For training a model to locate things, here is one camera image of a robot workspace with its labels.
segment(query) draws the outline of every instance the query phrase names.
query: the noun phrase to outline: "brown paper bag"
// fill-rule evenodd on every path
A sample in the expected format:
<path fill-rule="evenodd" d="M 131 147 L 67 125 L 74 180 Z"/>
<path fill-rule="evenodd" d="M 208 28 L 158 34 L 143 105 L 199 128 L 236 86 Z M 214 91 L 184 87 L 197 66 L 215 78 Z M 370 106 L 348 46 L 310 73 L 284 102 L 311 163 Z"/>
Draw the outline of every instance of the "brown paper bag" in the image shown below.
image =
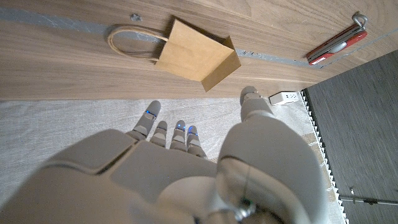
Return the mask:
<path fill-rule="evenodd" d="M 108 44 L 117 53 L 128 57 L 144 58 L 135 55 L 134 52 L 124 52 L 114 46 L 113 35 L 128 31 L 140 32 L 166 41 L 159 59 L 146 59 L 157 61 L 155 68 L 201 82 L 205 91 L 212 89 L 241 66 L 230 37 L 220 44 L 178 20 L 174 20 L 168 39 L 133 26 L 117 27 L 110 33 Z"/>

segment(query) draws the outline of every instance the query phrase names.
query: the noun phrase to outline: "metal rod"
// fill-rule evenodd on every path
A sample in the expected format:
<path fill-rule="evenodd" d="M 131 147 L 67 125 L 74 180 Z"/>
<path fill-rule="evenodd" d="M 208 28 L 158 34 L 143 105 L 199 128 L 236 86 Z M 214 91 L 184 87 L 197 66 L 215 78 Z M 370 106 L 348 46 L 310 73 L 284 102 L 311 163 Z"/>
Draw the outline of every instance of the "metal rod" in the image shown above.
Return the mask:
<path fill-rule="evenodd" d="M 364 202 L 364 203 L 368 203 L 370 205 L 373 205 L 373 204 L 398 205 L 398 201 L 379 200 L 379 199 L 374 199 L 374 198 L 361 198 L 361 197 L 352 197 L 352 196 L 344 196 L 344 195 L 340 195 L 340 200 L 349 201 L 349 202 L 353 202 L 355 200 L 355 202 Z"/>

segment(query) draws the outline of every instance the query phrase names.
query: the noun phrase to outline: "wooden surface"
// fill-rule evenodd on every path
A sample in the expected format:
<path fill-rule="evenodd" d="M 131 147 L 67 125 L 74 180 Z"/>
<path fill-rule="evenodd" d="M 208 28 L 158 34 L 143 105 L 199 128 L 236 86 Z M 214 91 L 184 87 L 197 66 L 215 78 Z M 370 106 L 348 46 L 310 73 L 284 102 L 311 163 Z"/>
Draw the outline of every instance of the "wooden surface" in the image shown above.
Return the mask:
<path fill-rule="evenodd" d="M 341 195 L 398 201 L 397 71 L 395 51 L 308 88 Z M 398 222 L 396 206 L 357 204 L 350 223 Z"/>
<path fill-rule="evenodd" d="M 0 21 L 3 100 L 234 97 L 247 85 L 269 96 L 299 91 L 398 49 L 396 32 L 352 53 L 398 28 L 396 0 L 5 0 L 0 7 L 107 26 L 139 24 L 165 35 L 177 17 L 216 36 L 230 35 L 237 49 L 298 62 L 305 62 L 307 52 L 350 26 L 356 11 L 369 17 L 368 36 L 322 62 L 349 54 L 323 69 L 241 57 L 243 66 L 206 94 L 199 83 L 155 70 L 150 62 L 117 55 L 100 34 Z M 132 13 L 142 21 L 132 22 Z M 161 49 L 131 40 L 120 43 L 139 50 Z"/>
<path fill-rule="evenodd" d="M 0 22 L 0 31 L 2 100 L 238 97 L 246 85 L 272 95 L 331 76 L 320 69 L 241 58 L 241 68 L 205 93 L 200 82 L 114 53 L 102 35 L 12 22 Z"/>
<path fill-rule="evenodd" d="M 168 31 L 175 16 L 220 37 L 230 35 L 236 48 L 303 61 L 353 24 L 357 11 L 369 17 L 367 40 L 398 27 L 396 0 L 5 0 L 0 5 L 107 25 L 131 23 L 129 16 L 136 13 L 143 19 L 136 24 Z"/>

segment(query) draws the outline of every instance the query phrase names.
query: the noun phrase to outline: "white power strip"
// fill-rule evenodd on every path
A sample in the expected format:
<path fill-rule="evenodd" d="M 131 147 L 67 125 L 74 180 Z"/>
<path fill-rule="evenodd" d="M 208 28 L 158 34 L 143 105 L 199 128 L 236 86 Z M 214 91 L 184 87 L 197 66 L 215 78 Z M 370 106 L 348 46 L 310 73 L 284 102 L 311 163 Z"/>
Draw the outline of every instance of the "white power strip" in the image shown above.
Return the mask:
<path fill-rule="evenodd" d="M 271 105 L 287 105 L 298 100 L 297 92 L 280 92 L 269 98 Z"/>

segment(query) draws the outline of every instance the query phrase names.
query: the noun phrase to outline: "swiss army knife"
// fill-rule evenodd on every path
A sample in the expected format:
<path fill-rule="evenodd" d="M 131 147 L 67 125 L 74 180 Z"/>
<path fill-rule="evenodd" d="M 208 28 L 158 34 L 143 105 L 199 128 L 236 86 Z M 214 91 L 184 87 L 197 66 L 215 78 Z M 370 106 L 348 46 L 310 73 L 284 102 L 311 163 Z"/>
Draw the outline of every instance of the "swiss army knife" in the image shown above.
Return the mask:
<path fill-rule="evenodd" d="M 362 40 L 367 36 L 365 31 L 366 23 L 368 23 L 368 18 L 361 14 L 355 14 L 353 16 L 355 22 L 354 25 L 345 29 L 343 32 L 337 34 L 330 40 L 321 44 L 321 46 L 315 48 L 310 53 L 307 54 L 307 60 L 310 65 L 315 65 L 323 61 L 324 59 L 332 56 L 333 54 L 343 50 L 358 41 Z"/>

